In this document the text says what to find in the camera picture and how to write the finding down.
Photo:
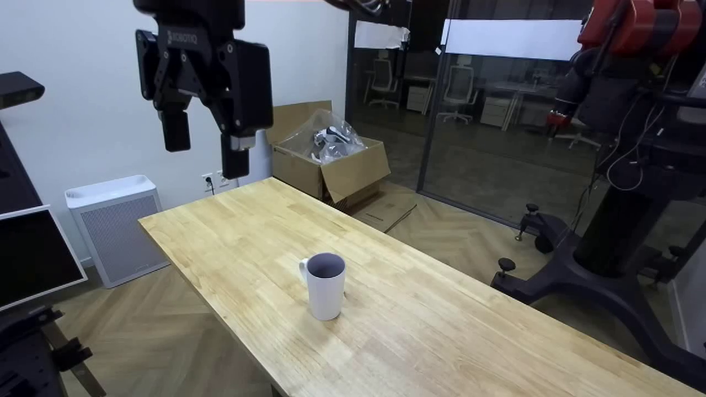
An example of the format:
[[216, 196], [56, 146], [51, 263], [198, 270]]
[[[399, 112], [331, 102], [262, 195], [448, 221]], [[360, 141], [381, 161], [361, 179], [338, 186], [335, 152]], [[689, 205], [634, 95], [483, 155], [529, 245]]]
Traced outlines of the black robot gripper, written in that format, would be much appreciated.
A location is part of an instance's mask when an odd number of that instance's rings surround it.
[[245, 177], [253, 132], [274, 121], [269, 49], [197, 15], [159, 15], [157, 32], [135, 32], [135, 45], [142, 95], [163, 124], [165, 150], [190, 147], [187, 105], [198, 99], [222, 132], [222, 177]]

